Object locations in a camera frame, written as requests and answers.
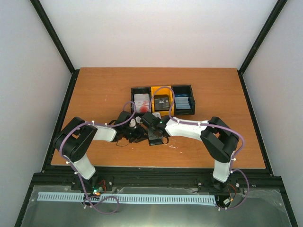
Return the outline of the black leather card holder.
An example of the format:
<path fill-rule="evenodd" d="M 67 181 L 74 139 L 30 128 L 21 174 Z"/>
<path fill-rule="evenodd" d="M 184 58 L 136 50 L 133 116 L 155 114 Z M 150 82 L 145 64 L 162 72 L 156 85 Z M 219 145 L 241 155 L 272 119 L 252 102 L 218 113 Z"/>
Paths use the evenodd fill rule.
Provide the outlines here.
<path fill-rule="evenodd" d="M 154 133 L 149 129 L 147 130 L 147 132 L 148 132 L 148 141 L 150 146 L 163 144 L 163 137 L 158 137 L 154 135 Z"/>

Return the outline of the dark card stack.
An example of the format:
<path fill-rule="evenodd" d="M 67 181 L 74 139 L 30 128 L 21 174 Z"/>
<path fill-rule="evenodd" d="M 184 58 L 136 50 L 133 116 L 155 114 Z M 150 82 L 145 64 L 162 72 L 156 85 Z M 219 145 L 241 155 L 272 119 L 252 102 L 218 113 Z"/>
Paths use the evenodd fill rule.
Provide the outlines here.
<path fill-rule="evenodd" d="M 168 95 L 155 95 L 154 109 L 156 112 L 168 111 L 170 109 L 170 101 Z"/>

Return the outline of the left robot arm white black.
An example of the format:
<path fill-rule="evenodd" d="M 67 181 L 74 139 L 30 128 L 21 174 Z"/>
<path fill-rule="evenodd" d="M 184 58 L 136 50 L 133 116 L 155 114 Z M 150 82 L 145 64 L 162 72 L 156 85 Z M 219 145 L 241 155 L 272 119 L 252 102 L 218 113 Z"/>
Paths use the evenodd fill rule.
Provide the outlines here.
<path fill-rule="evenodd" d="M 125 138 L 129 143 L 138 143 L 148 139 L 147 130 L 140 125 L 134 114 L 122 111 L 116 120 L 110 123 L 96 124 L 74 117 L 53 140 L 53 147 L 59 151 L 75 174 L 82 177 L 82 185 L 87 190 L 98 186 L 96 170 L 91 164 L 87 150 L 94 140 L 118 142 Z"/>

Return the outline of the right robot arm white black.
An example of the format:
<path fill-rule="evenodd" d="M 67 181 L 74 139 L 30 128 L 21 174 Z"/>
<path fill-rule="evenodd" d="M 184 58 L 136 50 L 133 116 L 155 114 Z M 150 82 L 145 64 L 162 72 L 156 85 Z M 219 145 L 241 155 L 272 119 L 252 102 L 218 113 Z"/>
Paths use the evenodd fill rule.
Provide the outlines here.
<path fill-rule="evenodd" d="M 230 129 L 220 118 L 209 121 L 191 121 L 177 117 L 159 118 L 150 112 L 145 113 L 140 122 L 158 137 L 185 137 L 203 142 L 206 150 L 214 159 L 211 184 L 217 191 L 223 191 L 232 173 L 240 135 Z"/>

